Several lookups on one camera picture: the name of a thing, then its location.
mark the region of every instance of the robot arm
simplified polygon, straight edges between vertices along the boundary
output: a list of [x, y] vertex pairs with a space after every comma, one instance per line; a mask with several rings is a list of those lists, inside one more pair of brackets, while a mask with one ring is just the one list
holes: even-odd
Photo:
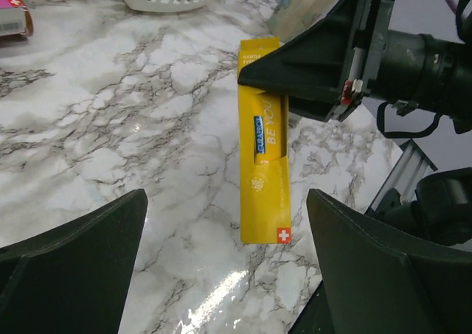
[[[291, 111], [324, 122], [344, 120], [363, 97], [383, 100], [378, 127], [387, 137], [427, 136], [443, 115], [452, 118], [457, 133], [468, 132], [472, 18], [461, 19], [468, 1], [457, 5], [464, 43], [456, 44], [389, 30], [395, 0], [340, 0], [308, 31], [243, 69], [239, 84], [287, 94]], [[421, 133], [386, 133], [388, 104], [401, 116], [414, 109], [437, 115]]]

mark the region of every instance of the swiss cross emblem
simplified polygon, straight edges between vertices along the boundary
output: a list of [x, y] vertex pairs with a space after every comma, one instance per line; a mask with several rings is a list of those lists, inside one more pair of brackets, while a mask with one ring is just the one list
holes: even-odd
[[21, 0], [8, 0], [8, 2], [14, 7], [23, 6], [23, 2], [21, 2]]
[[292, 240], [292, 232], [291, 232], [290, 227], [277, 229], [277, 242], [278, 243], [290, 243], [291, 240]]

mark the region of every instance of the yellow chocolate package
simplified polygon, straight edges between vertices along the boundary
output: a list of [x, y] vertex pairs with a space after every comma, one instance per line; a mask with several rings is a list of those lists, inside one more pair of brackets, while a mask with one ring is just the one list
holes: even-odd
[[[278, 38], [241, 42], [238, 73], [280, 46]], [[291, 241], [288, 177], [288, 98], [238, 86], [241, 241]]]

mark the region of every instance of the marble table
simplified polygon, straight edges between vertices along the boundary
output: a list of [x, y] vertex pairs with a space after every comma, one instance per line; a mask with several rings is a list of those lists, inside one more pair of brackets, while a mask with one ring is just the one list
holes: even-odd
[[365, 210], [400, 156], [360, 107], [290, 130], [293, 242], [239, 234], [236, 57], [272, 0], [180, 15], [121, 0], [25, 0], [36, 33], [0, 50], [0, 246], [144, 188], [120, 332], [286, 333], [321, 274], [305, 198]]

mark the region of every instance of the barcode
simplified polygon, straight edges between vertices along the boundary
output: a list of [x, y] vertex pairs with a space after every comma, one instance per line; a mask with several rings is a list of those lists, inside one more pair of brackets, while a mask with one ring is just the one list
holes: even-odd
[[0, 32], [12, 32], [13, 30], [20, 30], [22, 29], [21, 22], [10, 22], [10, 23], [2, 23], [0, 24]]

